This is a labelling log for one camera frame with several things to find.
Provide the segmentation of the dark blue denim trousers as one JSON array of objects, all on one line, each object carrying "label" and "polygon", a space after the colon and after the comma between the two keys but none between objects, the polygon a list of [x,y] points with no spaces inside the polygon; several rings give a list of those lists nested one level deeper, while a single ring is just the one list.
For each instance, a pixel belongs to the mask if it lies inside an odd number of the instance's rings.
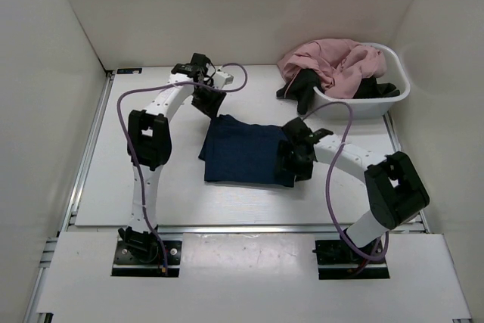
[{"label": "dark blue denim trousers", "polygon": [[292,188],[294,174],[276,170],[281,127],[247,124],[231,115],[211,120],[198,158],[205,162],[205,182],[280,185]]}]

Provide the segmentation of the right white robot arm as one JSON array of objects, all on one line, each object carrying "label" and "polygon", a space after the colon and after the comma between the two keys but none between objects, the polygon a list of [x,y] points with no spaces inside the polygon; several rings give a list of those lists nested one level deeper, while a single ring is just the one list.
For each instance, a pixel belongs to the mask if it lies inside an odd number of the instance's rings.
[{"label": "right white robot arm", "polygon": [[296,182],[307,181],[312,178],[315,163],[326,164],[326,200],[330,200],[330,177],[334,169],[364,182],[369,210],[348,228],[341,228],[333,207],[327,205],[342,240],[340,255],[348,262],[361,258],[377,261],[379,256],[368,253],[367,245],[413,219],[430,203],[411,158],[401,151],[377,154],[347,142],[344,136],[330,130],[313,131],[299,117],[286,123],[282,131],[285,138],[278,145],[277,173],[288,172]]}]

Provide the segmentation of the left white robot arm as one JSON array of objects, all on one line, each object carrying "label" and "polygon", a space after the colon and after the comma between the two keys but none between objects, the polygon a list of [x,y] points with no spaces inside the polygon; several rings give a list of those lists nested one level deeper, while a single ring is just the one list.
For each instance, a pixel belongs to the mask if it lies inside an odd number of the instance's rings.
[{"label": "left white robot arm", "polygon": [[197,53],[190,63],[176,64],[165,85],[140,90],[159,94],[146,107],[132,110],[127,122],[123,121],[121,103],[136,90],[122,94],[116,104],[134,173],[131,217],[119,236],[135,258],[158,265],[163,273],[169,263],[166,245],[157,233],[156,208],[160,175],[172,154],[170,123],[188,98],[205,115],[216,116],[226,96],[222,90],[234,77],[221,67],[209,73],[211,67],[209,58]]}]

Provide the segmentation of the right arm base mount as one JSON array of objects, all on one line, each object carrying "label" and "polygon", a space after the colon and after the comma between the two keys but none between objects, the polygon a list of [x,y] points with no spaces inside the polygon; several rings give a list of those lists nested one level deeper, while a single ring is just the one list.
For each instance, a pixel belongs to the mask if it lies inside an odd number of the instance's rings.
[{"label": "right arm base mount", "polygon": [[316,255],[320,281],[390,278],[385,259],[368,261],[347,247],[342,240],[316,240],[312,252]]}]

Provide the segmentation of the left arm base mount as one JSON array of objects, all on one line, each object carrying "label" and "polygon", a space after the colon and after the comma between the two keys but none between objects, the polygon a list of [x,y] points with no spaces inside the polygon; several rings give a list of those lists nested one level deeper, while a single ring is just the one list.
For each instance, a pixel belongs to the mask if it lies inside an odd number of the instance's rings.
[{"label": "left arm base mount", "polygon": [[152,232],[130,227],[118,230],[111,275],[114,277],[177,278],[182,260],[182,241],[163,244]]}]

